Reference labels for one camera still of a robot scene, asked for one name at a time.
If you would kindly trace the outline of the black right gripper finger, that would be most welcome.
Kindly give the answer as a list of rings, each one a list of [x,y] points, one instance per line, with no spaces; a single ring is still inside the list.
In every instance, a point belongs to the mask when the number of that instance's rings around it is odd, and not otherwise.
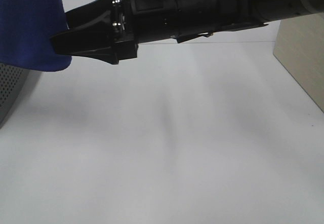
[[[50,38],[58,55],[94,58],[114,63],[113,26],[109,16],[99,16]]]

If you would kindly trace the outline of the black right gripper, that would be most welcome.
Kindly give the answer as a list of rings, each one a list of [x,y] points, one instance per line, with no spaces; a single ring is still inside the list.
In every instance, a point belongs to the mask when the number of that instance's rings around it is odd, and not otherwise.
[[[247,21],[247,0],[95,0],[65,13],[68,28],[86,24],[112,7],[117,32],[111,64],[136,58],[143,43],[182,43],[241,29]]]

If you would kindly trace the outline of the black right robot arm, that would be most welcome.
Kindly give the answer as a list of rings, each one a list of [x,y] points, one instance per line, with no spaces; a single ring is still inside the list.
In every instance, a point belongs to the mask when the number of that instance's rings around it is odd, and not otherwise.
[[[58,55],[115,65],[136,58],[142,43],[182,43],[321,12],[323,0],[95,0],[68,11],[68,29],[50,41]]]

